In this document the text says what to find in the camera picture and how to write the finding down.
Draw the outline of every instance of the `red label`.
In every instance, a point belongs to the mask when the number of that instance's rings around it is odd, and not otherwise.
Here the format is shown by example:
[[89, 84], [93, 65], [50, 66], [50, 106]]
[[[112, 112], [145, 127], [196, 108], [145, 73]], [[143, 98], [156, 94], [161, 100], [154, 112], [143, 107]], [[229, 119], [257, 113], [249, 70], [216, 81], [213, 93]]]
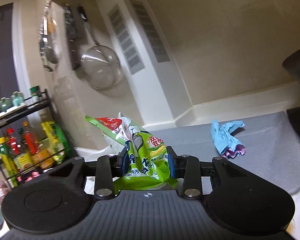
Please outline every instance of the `red label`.
[[105, 127], [109, 128], [111, 131], [117, 129], [120, 126], [120, 124], [122, 124], [122, 120], [116, 118], [102, 117], [96, 118], [96, 120], [99, 121]]

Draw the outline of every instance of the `crumpled green packaging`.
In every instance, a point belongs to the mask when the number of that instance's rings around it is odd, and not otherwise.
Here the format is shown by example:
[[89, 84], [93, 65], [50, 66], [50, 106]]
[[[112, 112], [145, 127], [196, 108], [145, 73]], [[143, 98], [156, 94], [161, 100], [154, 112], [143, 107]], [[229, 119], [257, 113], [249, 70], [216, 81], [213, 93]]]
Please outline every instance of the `crumpled green packaging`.
[[[165, 183], [175, 187], [177, 180], [170, 177], [168, 153], [164, 142], [124, 114], [119, 113], [118, 119], [122, 120], [120, 128], [123, 130], [130, 166], [124, 176], [113, 182], [115, 192], [121, 189], [158, 188]], [[100, 128], [100, 123], [96, 125], [91, 118], [86, 120]]]

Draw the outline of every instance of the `utensil rack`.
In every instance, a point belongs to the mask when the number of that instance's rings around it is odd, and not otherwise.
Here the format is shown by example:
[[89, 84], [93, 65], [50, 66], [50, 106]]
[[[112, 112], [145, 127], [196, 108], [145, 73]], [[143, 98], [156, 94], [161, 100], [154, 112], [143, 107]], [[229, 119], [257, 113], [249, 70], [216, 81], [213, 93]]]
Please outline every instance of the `utensil rack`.
[[[8, 115], [4, 116], [2, 119], [0, 119], [0, 129], [5, 127], [5, 126], [8, 126], [9, 124], [11, 124], [11, 123], [23, 118], [23, 117], [26, 117], [27, 115], [33, 114], [33, 113], [35, 113], [37, 111], [40, 111], [42, 109], [45, 109], [45, 108], [49, 108], [53, 121], [58, 122], [56, 114], [55, 114], [54, 109], [52, 107], [52, 103], [51, 103], [51, 99], [49, 97], [48, 91], [45, 89], [44, 92], [41, 92], [41, 94], [42, 94], [42, 99], [40, 99], [39, 101], [34, 102], [32, 104], [29, 104], [29, 105], [27, 105], [27, 107], [22, 108], [19, 111], [13, 112], [11, 114], [8, 114]], [[32, 97], [26, 98], [24, 101], [29, 102], [30, 99], [32, 99]], [[68, 144], [70, 145], [70, 140], [67, 138], [65, 133], [64, 133], [64, 135], [66, 137], [66, 140], [67, 140]], [[39, 162], [36, 162], [35, 164], [31, 165], [30, 167], [27, 167], [26, 169], [23, 169], [23, 170], [15, 173], [14, 175], [12, 175], [10, 177], [6, 177], [6, 175], [4, 174], [1, 166], [0, 166], [0, 171], [2, 172], [2, 175], [4, 176], [4, 178], [7, 182], [7, 184], [9, 185], [9, 187], [12, 188], [9, 179], [15, 178], [16, 176], [19, 176], [19, 175], [21, 175], [25, 172], [28, 172], [29, 170], [31, 170], [32, 168], [34, 168], [38, 164], [40, 164], [40, 163], [52, 158], [53, 156], [55, 156], [55, 155], [57, 155], [61, 152], [64, 152], [64, 151], [70, 152], [70, 154], [71, 154], [71, 156], [67, 155], [64, 160], [66, 160], [67, 157], [76, 157], [76, 156], [78, 156], [78, 154], [73, 149], [73, 147], [69, 146], [69, 147], [66, 147], [66, 148], [63, 148], [63, 149], [59, 150], [58, 152], [50, 155], [47, 158], [44, 158], [43, 160], [41, 160]]]

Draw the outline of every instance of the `metal grille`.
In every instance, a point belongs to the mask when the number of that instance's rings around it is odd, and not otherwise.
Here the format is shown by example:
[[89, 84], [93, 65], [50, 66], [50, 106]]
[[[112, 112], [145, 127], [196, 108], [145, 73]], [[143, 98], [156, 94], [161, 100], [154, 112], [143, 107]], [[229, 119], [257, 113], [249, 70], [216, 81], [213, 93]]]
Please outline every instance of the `metal grille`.
[[141, 62], [138, 50], [129, 35], [128, 28], [123, 20], [121, 12], [116, 6], [109, 14], [109, 18], [115, 35], [121, 45], [123, 54], [128, 62], [131, 74], [143, 69], [145, 66]]
[[167, 51], [158, 35], [157, 30], [155, 29], [150, 16], [148, 15], [146, 8], [143, 3], [140, 1], [130, 0], [140, 23], [143, 26], [143, 29], [146, 33], [146, 36], [150, 42], [152, 50], [157, 58], [158, 62], [170, 61]]

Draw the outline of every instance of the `black utensil handle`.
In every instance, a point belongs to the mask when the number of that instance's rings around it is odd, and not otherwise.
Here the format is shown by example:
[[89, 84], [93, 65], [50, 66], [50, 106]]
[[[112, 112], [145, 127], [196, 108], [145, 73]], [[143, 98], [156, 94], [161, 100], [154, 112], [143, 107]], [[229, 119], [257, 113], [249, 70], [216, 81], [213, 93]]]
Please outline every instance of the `black utensil handle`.
[[82, 18], [82, 20], [87, 22], [88, 21], [87, 14], [86, 14], [83, 6], [81, 6], [81, 5], [78, 6], [78, 12], [79, 12], [79, 15]]

